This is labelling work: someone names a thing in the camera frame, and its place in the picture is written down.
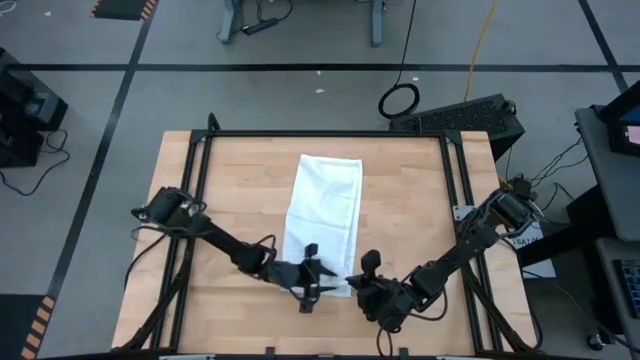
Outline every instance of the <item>gray floor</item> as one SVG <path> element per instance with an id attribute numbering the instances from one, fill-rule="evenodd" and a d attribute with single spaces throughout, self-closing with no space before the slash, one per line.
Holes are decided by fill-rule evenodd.
<path id="1" fill-rule="evenodd" d="M 215 39 L 222 1 L 162 0 L 141 63 L 397 63 L 411 2 L 389 1 L 384 45 L 369 47 L 368 5 L 349 0 L 293 0 L 295 9 L 278 26 L 251 37 L 236 36 L 222 46 Z M 23 63 L 126 64 L 140 29 L 138 22 L 91 19 L 92 0 L 20 0 L 0 17 L 0 46 Z M 268 11 L 284 11 L 282 0 Z M 407 53 L 408 63 L 468 64 L 489 0 L 418 2 Z M 590 2 L 620 64 L 640 64 L 633 0 Z M 247 22 L 255 5 L 248 1 Z M 603 65 L 598 44 L 577 1 L 504 0 L 478 57 L 480 64 Z M 56 169 L 39 192 L 22 198 L 0 187 L 0 293 L 44 293 L 64 244 L 107 123 L 123 73 L 36 73 L 70 104 L 63 127 L 70 132 L 72 160 Z M 420 110 L 460 102 L 464 72 L 407 72 L 404 81 L 422 93 Z M 165 130 L 203 127 L 216 113 L 227 129 L 385 129 L 377 112 L 380 95 L 396 72 L 137 72 L 115 131 L 93 201 L 87 213 L 62 293 L 40 356 L 105 351 L 119 312 L 123 276 L 136 225 L 129 210 L 147 197 L 160 138 Z M 640 80 L 627 73 L 628 83 Z M 578 137 L 573 111 L 606 103 L 619 92 L 609 73 L 476 73 L 472 98 L 503 93 L 518 105 L 525 136 L 512 151 L 509 174 L 535 173 Z M 400 109 L 407 99 L 391 99 Z M 584 156 L 577 148 L 566 163 Z M 42 156 L 32 169 L 7 171 L 28 188 L 54 156 Z M 506 159 L 498 171 L 504 174 Z M 553 182 L 577 196 L 595 184 L 588 162 L 558 172 L 536 191 L 546 204 Z M 547 210 L 563 220 L 569 199 L 558 195 Z M 558 259 L 563 285 L 579 277 L 575 255 Z M 590 351 L 584 336 L 593 331 L 570 303 L 548 284 L 527 284 L 552 354 L 602 359 L 628 357 L 621 346 Z"/>

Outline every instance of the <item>orange striped tape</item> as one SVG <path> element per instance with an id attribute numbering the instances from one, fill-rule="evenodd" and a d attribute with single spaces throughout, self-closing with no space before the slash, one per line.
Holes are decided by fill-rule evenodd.
<path id="1" fill-rule="evenodd" d="M 40 349 L 40 344 L 42 344 L 55 304 L 55 300 L 50 296 L 45 296 L 42 299 L 42 303 L 36 311 L 36 318 L 31 323 L 31 329 L 22 347 L 21 355 L 23 359 L 35 359 L 38 355 L 38 350 Z"/>

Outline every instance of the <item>white cloth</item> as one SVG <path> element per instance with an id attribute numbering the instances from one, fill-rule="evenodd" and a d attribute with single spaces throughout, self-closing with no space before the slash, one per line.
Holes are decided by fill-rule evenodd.
<path id="1" fill-rule="evenodd" d="M 351 296 L 344 279 L 353 274 L 361 195 L 361 160 L 300 156 L 282 259 L 298 263 L 305 246 L 318 244 L 316 258 L 338 275 L 320 277 L 321 286 L 338 287 L 323 295 Z"/>

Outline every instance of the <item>floor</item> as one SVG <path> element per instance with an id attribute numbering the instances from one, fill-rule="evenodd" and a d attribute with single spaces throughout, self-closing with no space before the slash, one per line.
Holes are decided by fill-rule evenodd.
<path id="1" fill-rule="evenodd" d="M 226 129 L 387 128 L 377 102 L 397 76 L 411 1 L 387 1 L 380 48 L 369 46 L 367 4 L 293 2 L 290 18 L 250 37 L 238 34 L 228 46 L 215 39 L 222 1 L 159 0 L 144 24 L 93 19 L 92 0 L 19 0 L 0 17 L 0 46 L 70 105 L 63 128 L 71 161 L 31 197 L 0 187 L 0 293 L 57 298 L 40 357 L 109 349 L 134 248 L 129 210 L 146 200 L 164 131 L 204 127 L 209 112 Z M 418 110 L 462 101 L 490 6 L 418 1 L 402 76 L 420 88 Z M 265 16 L 286 7 L 269 2 Z M 255 11 L 247 1 L 247 22 Z M 535 175 L 577 140 L 576 109 L 607 103 L 640 80 L 639 11 L 635 0 L 499 2 L 471 98 L 503 93 L 517 103 L 526 134 L 513 147 L 509 176 Z M 399 109 L 409 100 L 391 101 Z M 564 161 L 583 156 L 578 147 Z M 35 168 L 5 173 L 29 188 L 55 161 L 45 154 Z M 497 168 L 505 174 L 505 157 Z M 595 179 L 588 162 L 560 171 L 536 188 L 539 204 L 549 201 L 554 182 L 578 196 Z M 547 216 L 565 220 L 568 202 L 559 194 Z M 559 282 L 588 297 L 576 285 L 574 258 L 555 259 Z M 588 321 L 547 283 L 528 281 L 527 288 L 544 350 L 629 358 L 621 346 L 590 351 Z"/>

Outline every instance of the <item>wooden table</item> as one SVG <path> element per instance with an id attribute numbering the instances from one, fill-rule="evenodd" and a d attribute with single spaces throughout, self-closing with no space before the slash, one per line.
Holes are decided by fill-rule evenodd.
<path id="1" fill-rule="evenodd" d="M 462 135 L 479 204 L 498 187 L 495 165 L 485 133 Z M 149 198 L 162 186 L 180 186 L 188 139 L 189 132 L 165 133 Z M 280 248 L 302 153 L 362 159 L 356 255 L 359 259 L 370 249 L 380 250 L 379 273 L 404 277 L 455 244 L 439 142 L 431 138 L 215 138 L 204 195 L 207 215 L 243 241 L 254 242 L 273 233 Z M 450 155 L 457 176 L 455 151 Z M 196 154 L 191 193 L 198 159 L 200 154 Z M 463 199 L 459 179 L 456 187 L 458 198 Z M 142 233 L 136 254 L 157 237 Z M 168 241 L 161 243 L 133 270 L 114 346 L 126 342 L 156 305 L 167 248 Z M 485 255 L 498 308 L 525 342 L 533 345 L 536 338 L 515 255 L 503 243 Z M 359 261 L 356 267 L 354 273 L 359 272 Z M 408 319 L 402 332 L 393 335 L 395 353 L 407 347 L 412 355 L 473 354 L 459 272 L 451 276 L 446 288 L 446 317 L 439 322 Z M 425 315 L 439 314 L 442 306 L 439 299 Z M 486 315 L 481 306 L 478 309 L 485 348 L 491 348 Z M 378 325 L 366 321 L 355 295 L 323 297 L 313 314 L 299 314 L 297 302 L 288 293 L 240 274 L 224 253 L 201 240 L 196 242 L 184 316 L 182 353 L 264 354 L 272 346 L 277 354 L 377 355 Z M 163 344 L 168 344 L 172 317 L 170 310 Z M 382 348 L 388 348 L 386 336 Z"/>

